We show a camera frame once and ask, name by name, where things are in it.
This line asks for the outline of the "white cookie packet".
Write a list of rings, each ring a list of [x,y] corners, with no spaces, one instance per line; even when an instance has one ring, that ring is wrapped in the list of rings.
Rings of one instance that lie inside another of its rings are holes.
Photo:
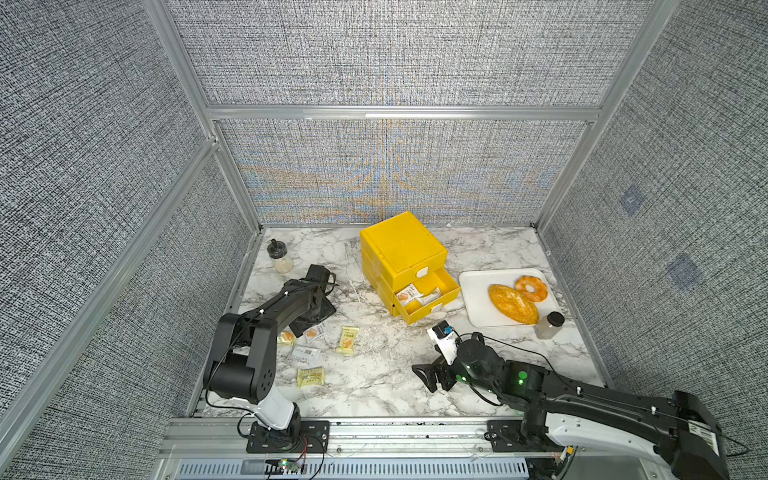
[[[320,365],[321,351],[306,345],[297,345],[291,352],[293,361],[302,368],[314,368]]]
[[[403,306],[407,306],[411,302],[416,301],[421,297],[422,293],[413,283],[409,284],[396,294],[398,302]]]
[[[303,332],[303,338],[312,343],[321,339],[324,336],[324,326],[322,324],[313,325]]]
[[[441,296],[442,296],[442,293],[440,289],[435,288],[432,292],[420,296],[418,298],[418,301],[420,302],[421,305],[425,306],[439,299]]]

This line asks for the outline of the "yellow plastic drawer cabinet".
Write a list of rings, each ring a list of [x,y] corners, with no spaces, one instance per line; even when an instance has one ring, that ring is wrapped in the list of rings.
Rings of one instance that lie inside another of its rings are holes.
[[[412,325],[455,301],[460,287],[446,270],[448,250],[417,217],[404,212],[361,230],[362,271],[389,313]],[[413,283],[442,296],[428,305],[401,305],[396,294]]]

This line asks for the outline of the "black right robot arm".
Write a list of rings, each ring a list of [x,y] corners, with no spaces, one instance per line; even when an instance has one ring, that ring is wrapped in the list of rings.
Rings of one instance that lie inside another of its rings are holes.
[[[462,383],[522,418],[498,439],[527,451],[588,447],[633,455],[677,479],[727,479],[722,427],[695,395],[628,394],[567,378],[550,367],[502,358],[492,339],[462,338],[449,327],[430,332],[439,356],[412,371],[430,392]]]

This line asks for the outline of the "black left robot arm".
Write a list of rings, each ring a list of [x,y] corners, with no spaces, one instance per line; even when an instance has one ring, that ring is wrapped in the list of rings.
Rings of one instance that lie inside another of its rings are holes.
[[[334,273],[312,264],[305,277],[287,281],[265,304],[223,315],[203,370],[205,393],[247,401],[243,412],[293,442],[301,416],[299,407],[274,386],[278,336],[286,328],[300,336],[332,316],[336,309],[328,296],[335,285]]]

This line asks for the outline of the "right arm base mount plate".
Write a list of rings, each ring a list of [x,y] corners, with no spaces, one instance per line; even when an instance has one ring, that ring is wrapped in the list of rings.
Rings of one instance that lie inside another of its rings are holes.
[[[548,437],[526,437],[521,431],[521,420],[488,420],[483,438],[495,453],[550,453],[561,450]]]

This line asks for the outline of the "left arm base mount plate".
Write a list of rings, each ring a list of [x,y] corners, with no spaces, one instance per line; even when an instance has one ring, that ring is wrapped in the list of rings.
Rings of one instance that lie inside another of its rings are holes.
[[[254,423],[249,431],[249,454],[326,453],[330,438],[328,421],[300,421],[286,430],[269,429]]]

